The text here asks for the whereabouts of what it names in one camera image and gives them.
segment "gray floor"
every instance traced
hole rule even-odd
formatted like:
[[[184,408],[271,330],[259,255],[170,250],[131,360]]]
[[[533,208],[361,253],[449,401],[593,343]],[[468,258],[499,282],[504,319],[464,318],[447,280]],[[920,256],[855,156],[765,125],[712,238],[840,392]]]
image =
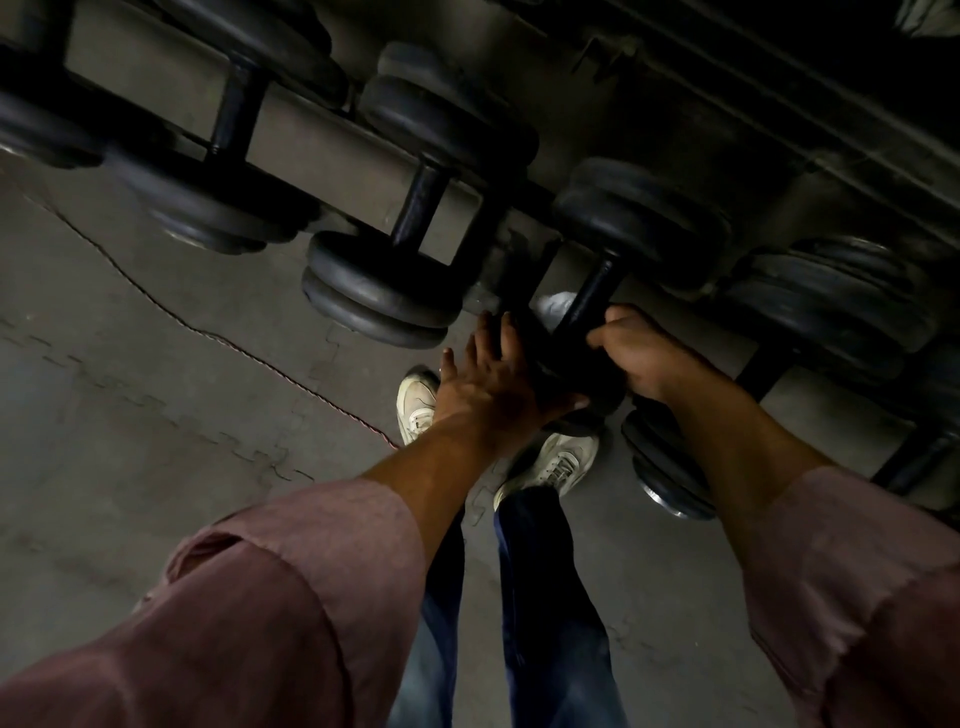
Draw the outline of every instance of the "gray floor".
[[[501,85],[526,85],[517,97],[543,132],[533,174],[545,184],[556,186],[586,150],[614,153],[597,139],[604,124],[625,124],[618,92],[569,75],[565,50],[479,0],[411,5],[417,12],[328,4],[322,12],[335,47],[346,48],[338,59],[369,75],[377,39],[395,27],[394,35],[444,45]],[[11,18],[5,4],[0,29]],[[494,42],[520,50],[492,54]],[[82,4],[70,63],[187,128],[209,130],[222,60],[110,0]],[[711,113],[674,119],[676,138],[659,145],[660,166],[709,177],[697,172],[708,168],[708,156],[694,159],[681,132],[709,127]],[[630,156],[644,157],[642,142],[622,138]],[[412,174],[409,162],[282,91],[263,113],[252,158],[381,227],[396,215]],[[388,452],[380,436],[327,403],[178,324],[89,240],[190,326],[225,336],[394,438],[398,380],[438,354],[375,344],[310,309],[299,285],[306,235],[263,255],[225,259],[158,235],[102,169],[63,173],[2,157],[0,172],[0,675],[7,675],[122,619],[193,529],[314,480],[358,473]],[[789,242],[844,219],[849,207],[842,191],[818,179],[778,188],[765,206],[743,202],[756,195],[739,182],[723,182],[715,181],[728,202],[754,206],[742,246]],[[447,195],[427,241],[432,255],[452,257],[475,205],[464,190]],[[577,285],[584,261],[564,251],[543,290]],[[635,281],[621,293],[725,371],[735,373],[755,346]],[[471,324],[464,314],[447,343],[461,347]],[[863,473],[908,429],[799,370],[764,406]],[[468,504],[456,702],[463,726],[509,722],[491,527],[499,473],[485,477]],[[738,569],[718,524],[661,511],[637,488],[616,437],[564,506],[634,724],[792,723],[773,670],[749,639]]]

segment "blue jeans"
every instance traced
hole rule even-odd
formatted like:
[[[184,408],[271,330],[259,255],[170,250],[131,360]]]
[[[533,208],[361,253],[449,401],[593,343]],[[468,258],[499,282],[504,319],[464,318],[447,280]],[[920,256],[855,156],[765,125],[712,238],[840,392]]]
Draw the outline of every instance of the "blue jeans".
[[[388,728],[449,728],[464,582],[463,511],[426,578],[420,627]],[[500,543],[503,655],[517,728],[626,726],[607,630],[573,565],[573,538],[553,488],[507,497]]]

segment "rolled-up sleeve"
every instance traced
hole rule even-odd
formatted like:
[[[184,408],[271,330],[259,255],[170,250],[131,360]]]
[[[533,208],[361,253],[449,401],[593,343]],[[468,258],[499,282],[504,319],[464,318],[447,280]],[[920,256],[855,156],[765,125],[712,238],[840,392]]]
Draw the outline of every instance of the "rolled-up sleeve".
[[[313,486],[183,542],[131,619],[14,676],[0,713],[31,725],[382,725],[424,574],[393,491]]]
[[[958,563],[960,535],[839,468],[807,473],[771,506],[744,570],[747,609],[803,726],[825,725],[831,706],[855,714],[845,692],[876,693],[846,657],[896,595]]]

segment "forearm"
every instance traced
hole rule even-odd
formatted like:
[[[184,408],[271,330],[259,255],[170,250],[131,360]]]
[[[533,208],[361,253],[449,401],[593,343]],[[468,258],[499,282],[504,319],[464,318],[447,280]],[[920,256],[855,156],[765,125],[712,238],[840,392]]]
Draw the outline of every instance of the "forearm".
[[[427,564],[470,488],[495,459],[491,435],[470,418],[451,417],[363,474],[403,498],[423,538]]]
[[[770,504],[802,474],[831,462],[706,365],[670,381],[662,398],[707,476],[717,514],[743,562],[754,525]]]

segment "white sneaker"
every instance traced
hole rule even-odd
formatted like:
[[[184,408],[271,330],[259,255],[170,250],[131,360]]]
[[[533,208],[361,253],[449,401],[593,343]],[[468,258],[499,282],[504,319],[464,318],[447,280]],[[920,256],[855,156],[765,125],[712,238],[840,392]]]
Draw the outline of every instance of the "white sneaker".
[[[433,424],[440,380],[426,367],[415,367],[396,393],[396,422],[404,445],[410,445]]]
[[[540,448],[537,461],[520,475],[500,486],[493,497],[493,510],[505,497],[524,488],[546,485],[555,488],[560,497],[569,493],[593,466],[600,438],[550,435]]]

